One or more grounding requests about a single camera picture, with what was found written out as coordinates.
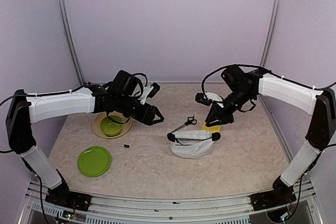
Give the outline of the white drawstring pouch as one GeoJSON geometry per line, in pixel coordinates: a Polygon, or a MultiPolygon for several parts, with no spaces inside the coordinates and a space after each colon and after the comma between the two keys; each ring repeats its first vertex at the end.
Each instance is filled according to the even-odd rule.
{"type": "Polygon", "coordinates": [[[213,144],[221,138],[219,132],[205,130],[177,131],[167,134],[170,151],[180,158],[200,159],[209,157],[213,144]]]}

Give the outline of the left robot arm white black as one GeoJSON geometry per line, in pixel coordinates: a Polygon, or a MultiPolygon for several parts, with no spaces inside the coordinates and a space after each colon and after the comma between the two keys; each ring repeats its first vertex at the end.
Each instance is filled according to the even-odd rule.
{"type": "Polygon", "coordinates": [[[10,151],[18,154],[48,189],[66,206],[73,193],[61,174],[50,164],[37,146],[31,125],[46,119],[79,113],[121,113],[151,126],[164,121],[159,109],[146,102],[160,90],[157,83],[143,85],[140,73],[120,70],[115,78],[103,85],[87,84],[76,89],[52,93],[25,93],[17,90],[5,99],[10,101],[6,130],[10,151]]]}

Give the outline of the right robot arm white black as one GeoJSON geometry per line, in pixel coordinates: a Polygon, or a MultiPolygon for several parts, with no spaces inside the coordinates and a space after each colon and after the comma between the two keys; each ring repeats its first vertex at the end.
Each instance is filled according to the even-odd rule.
{"type": "Polygon", "coordinates": [[[330,143],[335,133],[335,92],[331,86],[314,88],[276,75],[261,66],[251,65],[245,72],[245,64],[220,67],[208,76],[220,72],[221,78],[231,93],[222,98],[201,87],[195,97],[196,102],[210,106],[205,120],[207,127],[233,123],[233,114],[243,112],[243,105],[254,103],[257,96],[274,98],[290,104],[311,116],[305,141],[289,166],[274,181],[269,192],[273,205],[281,204],[292,193],[293,185],[314,165],[322,152],[332,147],[330,143]]]}

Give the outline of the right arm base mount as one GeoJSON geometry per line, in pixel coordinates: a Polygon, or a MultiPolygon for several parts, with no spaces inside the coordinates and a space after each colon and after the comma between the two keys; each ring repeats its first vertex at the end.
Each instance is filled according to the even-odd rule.
{"type": "Polygon", "coordinates": [[[273,189],[262,193],[252,194],[250,195],[250,200],[254,211],[259,211],[286,205],[290,203],[290,201],[296,201],[297,198],[293,190],[282,193],[273,189]]]}

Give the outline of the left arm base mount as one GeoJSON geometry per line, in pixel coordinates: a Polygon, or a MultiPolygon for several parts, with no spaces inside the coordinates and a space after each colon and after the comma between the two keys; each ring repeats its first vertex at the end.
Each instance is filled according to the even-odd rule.
{"type": "Polygon", "coordinates": [[[88,211],[92,196],[67,189],[48,189],[45,201],[69,209],[88,211]]]}

